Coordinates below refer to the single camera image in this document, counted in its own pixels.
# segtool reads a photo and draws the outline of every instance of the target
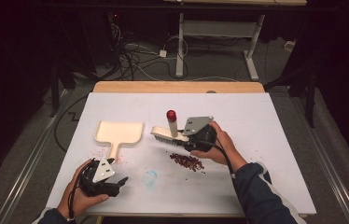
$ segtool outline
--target dark background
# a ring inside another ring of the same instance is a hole
[[[305,62],[319,59],[317,87],[349,145],[349,1],[308,1],[308,5],[314,7],[339,3],[343,3],[342,9],[334,15],[267,15],[260,39],[269,41],[278,36],[286,40],[297,38],[283,76],[291,74]],[[127,12],[119,15],[124,29],[157,42],[164,42],[168,34],[177,29],[178,17],[175,14]],[[192,16],[200,18],[205,15]],[[246,15],[243,19],[253,17]],[[99,20],[100,15],[72,12],[63,13],[61,18],[63,20],[58,21],[58,14],[34,8],[30,1],[0,1],[0,164],[22,127],[43,104],[42,96],[50,85],[53,59],[65,57],[92,72],[93,66],[100,63],[97,54],[110,57],[110,52],[96,52],[100,46],[109,46],[109,43],[93,41],[98,43],[95,46],[90,43],[93,31],[105,27]],[[239,20],[240,17],[229,15],[220,19]],[[153,25],[142,29],[145,24]],[[67,67],[64,70],[67,73],[72,71]],[[71,80],[67,79],[61,77],[65,86],[69,82],[71,84]],[[307,85],[301,77],[290,79],[286,84],[294,83],[303,88]]]

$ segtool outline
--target dustpan handle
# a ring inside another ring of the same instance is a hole
[[[116,160],[117,160],[117,152],[119,151],[119,145],[118,144],[111,144],[111,149],[110,149],[110,152],[108,153],[108,159],[111,159],[111,158],[113,158],[114,159],[114,161],[113,161],[113,163],[114,162],[116,162]]]

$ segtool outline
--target person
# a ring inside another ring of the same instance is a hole
[[[299,216],[294,206],[283,198],[272,186],[266,167],[259,162],[247,162],[235,148],[227,132],[221,130],[215,121],[210,122],[210,125],[215,129],[217,134],[216,145],[225,151],[229,160],[227,161],[224,154],[216,147],[212,147],[207,152],[192,150],[190,154],[200,159],[210,159],[217,163],[231,166],[232,170],[235,171],[234,188],[248,223],[306,223]],[[78,173],[89,161],[78,167],[72,181],[65,189],[58,207],[48,211],[46,209],[34,223],[67,223],[66,219],[69,216],[67,205],[69,194],[75,184]],[[104,202],[107,199],[108,195],[87,197],[81,189],[77,189],[74,201],[75,216],[81,215],[89,207]]]
[[[69,206],[68,199],[69,195],[73,190],[73,186],[76,183],[78,174],[81,172],[82,168],[84,168],[88,163],[91,162],[91,159],[85,161],[82,165],[80,165],[75,174],[73,175],[72,180],[67,185],[64,190],[61,201],[59,202],[58,207],[56,208],[46,208],[41,213],[40,217],[35,220],[32,224],[67,224],[69,223]],[[98,203],[102,203],[108,200],[107,194],[101,194],[94,197],[88,197],[80,188],[76,188],[74,203],[73,203],[73,211],[74,216],[80,216],[84,214],[84,212],[91,206],[94,206]]]
[[[235,173],[234,188],[249,224],[306,223],[295,207],[272,186],[267,168],[260,162],[247,162],[235,148],[232,139],[215,122],[216,144],[225,150]],[[191,155],[228,165],[223,153],[212,147],[209,151],[192,150]]]

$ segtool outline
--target red crumbs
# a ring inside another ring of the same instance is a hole
[[[204,167],[202,166],[202,162],[197,158],[194,158],[191,156],[182,156],[176,153],[173,153],[172,155],[170,155],[170,157],[172,160],[175,161],[175,163],[178,163],[181,166],[189,168],[194,172],[196,172],[197,170],[204,169]]]

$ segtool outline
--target hand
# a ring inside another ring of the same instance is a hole
[[[69,207],[68,207],[68,199],[71,191],[73,190],[73,186],[75,185],[75,182],[77,180],[78,174],[82,170],[84,166],[86,166],[88,163],[90,163],[91,160],[85,161],[82,165],[80,165],[75,174],[73,175],[72,181],[67,185],[66,189],[64,190],[62,200],[59,203],[57,209],[62,214],[62,216],[66,219],[69,218]],[[94,206],[98,203],[102,203],[104,201],[108,200],[107,194],[101,194],[94,197],[88,197],[85,195],[85,193],[81,190],[81,188],[76,188],[75,191],[75,198],[73,202],[73,211],[75,212],[75,217],[82,215],[89,207]]]
[[[217,133],[216,145],[225,150],[227,156],[230,159],[232,170],[236,172],[239,168],[247,164],[247,161],[241,156],[235,145],[232,142],[230,136],[221,130],[220,126],[215,121],[209,123]],[[201,159],[211,159],[220,164],[228,165],[224,158],[224,155],[215,147],[212,147],[208,152],[200,150],[192,150],[191,155]]]

